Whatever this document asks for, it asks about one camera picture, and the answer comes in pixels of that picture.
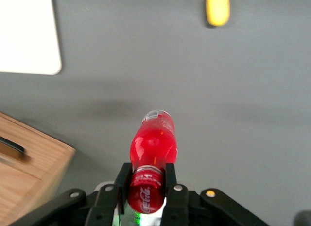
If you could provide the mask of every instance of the white panel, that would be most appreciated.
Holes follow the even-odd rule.
[[[0,0],[0,72],[61,69],[52,0]]]

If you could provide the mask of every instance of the coca-cola bottle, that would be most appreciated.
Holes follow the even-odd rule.
[[[149,112],[133,138],[130,159],[133,175],[128,203],[137,212],[153,213],[165,197],[165,165],[175,163],[177,144],[171,116],[162,110]]]

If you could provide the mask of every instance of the drawer handle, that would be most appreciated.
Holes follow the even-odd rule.
[[[3,138],[1,136],[0,136],[0,142],[5,144],[5,145],[7,145],[7,146],[9,146],[9,147],[11,147],[11,148],[13,148],[16,151],[22,153],[23,155],[26,154],[25,148],[23,148],[22,146],[14,143],[14,142],[12,142],[10,140],[7,140],[7,139],[5,139],[5,138]]]

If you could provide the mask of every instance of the wooden drawer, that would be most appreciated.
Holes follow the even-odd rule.
[[[0,226],[48,201],[74,149],[0,113],[0,137],[22,146],[26,155],[0,143]]]

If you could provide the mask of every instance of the yellow sponge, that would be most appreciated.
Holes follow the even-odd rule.
[[[225,25],[230,17],[230,0],[206,0],[206,16],[210,25]]]

